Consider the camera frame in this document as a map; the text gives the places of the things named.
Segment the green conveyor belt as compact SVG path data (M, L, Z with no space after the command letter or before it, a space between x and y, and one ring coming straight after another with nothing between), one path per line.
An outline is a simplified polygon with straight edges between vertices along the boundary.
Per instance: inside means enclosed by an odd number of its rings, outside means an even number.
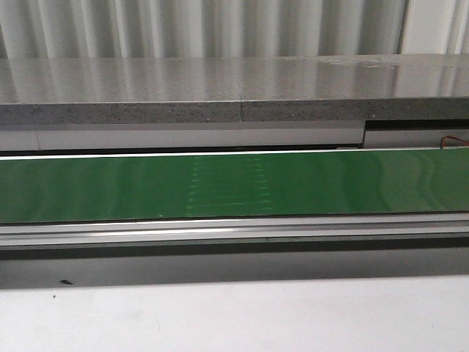
M467 209L465 148L1 161L3 224Z

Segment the grey stone counter slab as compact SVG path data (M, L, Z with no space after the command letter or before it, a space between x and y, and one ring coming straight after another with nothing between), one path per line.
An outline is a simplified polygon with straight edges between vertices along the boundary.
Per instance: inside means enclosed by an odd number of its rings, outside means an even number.
M468 122L468 56L4 59L1 124Z

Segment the white corrugated curtain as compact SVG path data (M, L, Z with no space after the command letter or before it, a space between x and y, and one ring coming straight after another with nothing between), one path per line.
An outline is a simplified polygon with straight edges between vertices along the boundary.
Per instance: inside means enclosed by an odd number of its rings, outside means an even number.
M466 1L3 1L1 57L465 54Z

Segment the white conveyor back rail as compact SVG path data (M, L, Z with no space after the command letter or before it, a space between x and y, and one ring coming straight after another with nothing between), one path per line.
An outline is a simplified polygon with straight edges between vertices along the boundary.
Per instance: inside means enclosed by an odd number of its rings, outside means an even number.
M468 138L468 120L194 122L1 128L1 151L437 147Z

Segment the aluminium conveyor front rail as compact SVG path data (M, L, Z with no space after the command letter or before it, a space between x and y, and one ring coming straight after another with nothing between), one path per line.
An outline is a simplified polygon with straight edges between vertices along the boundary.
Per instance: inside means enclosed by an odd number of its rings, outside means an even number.
M1 226L1 247L105 246L340 238L461 238L468 213L374 214L277 218L183 219Z

